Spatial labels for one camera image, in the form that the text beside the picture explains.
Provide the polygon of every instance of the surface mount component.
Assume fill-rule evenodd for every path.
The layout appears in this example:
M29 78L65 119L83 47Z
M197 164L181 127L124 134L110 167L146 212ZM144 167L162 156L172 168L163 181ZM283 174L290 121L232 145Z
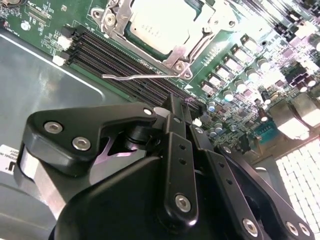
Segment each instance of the surface mount component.
M278 130L291 139L305 140L309 137L309 128L294 115L291 106L281 100L269 110Z
M90 14L105 37L182 79L193 77L190 66L217 33L238 23L223 0L213 6L200 0L111 0Z
M292 104L304 122L314 128L319 126L320 109L306 93L296 96Z

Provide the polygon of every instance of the green circuit board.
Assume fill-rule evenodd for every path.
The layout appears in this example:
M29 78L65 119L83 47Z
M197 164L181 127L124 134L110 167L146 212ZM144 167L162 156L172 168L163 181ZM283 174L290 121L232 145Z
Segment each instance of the green circuit board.
M61 35L61 29L65 25L71 27L81 25L93 34L104 38L104 33L100 31L99 26L90 16L90 10L92 8L104 8L105 6L105 0L29 0L26 4L16 8L7 8L1 5L0 17L5 19L5 28L8 31L45 53L54 56L63 50L57 41ZM263 88L274 96L271 104L264 106L264 109L268 112L268 108L277 102L283 99L289 101L299 93L298 89L289 86L284 79L286 73L295 67L296 61L309 63L316 62L320 58L318 52L308 41L301 41L294 46L290 45L271 27L267 25L263 25L263 27L251 25L252 20L239 12L235 6L232 7L239 22L237 29L235 31L221 30L214 37L192 64L192 79L171 78L169 80L159 80L171 81L172 84L202 103L207 104L214 101L216 110L208 113L212 120L205 122L203 127L209 130L216 123L222 123L223 129L215 137L215 141L218 143L227 142L231 145L235 144L239 137L245 133L253 136L264 136L262 141L273 138L277 134L274 124L272 121L270 121L271 123L261 122L255 106L255 100L260 98L260 89ZM319 30L320 25L316 18L301 7L298 7L298 5L293 6L296 12ZM27 30L24 29L24 24L29 26ZM214 91L208 94L203 90L203 84L209 81L212 75L217 72L217 67L224 63L225 57L232 54L233 46L242 45L244 36L254 39L259 49L256 52L246 51L250 56L250 60L240 62L241 69L231 72L232 74L228 78L223 79L222 82L214 86ZM144 59L117 42L111 39L105 40L140 63L148 64ZM257 60L262 57L268 59L271 65L271 71L268 73L262 72L257 66ZM133 97L108 84L108 81L104 81L78 66L72 65L71 67L124 98L135 101ZM256 70L260 78L255 81L248 79L246 70L249 68ZM314 76L318 81L319 71L317 69L314 69ZM234 82L238 79L242 79L245 82L246 91L244 93L239 93L236 90ZM233 92L233 101L228 102L224 99L223 92L226 90Z

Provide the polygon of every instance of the white label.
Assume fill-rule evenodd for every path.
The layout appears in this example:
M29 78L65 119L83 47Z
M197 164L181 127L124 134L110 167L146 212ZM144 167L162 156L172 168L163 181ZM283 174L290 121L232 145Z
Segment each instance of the white label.
M0 171L7 174L14 174L19 151L6 146L0 146Z

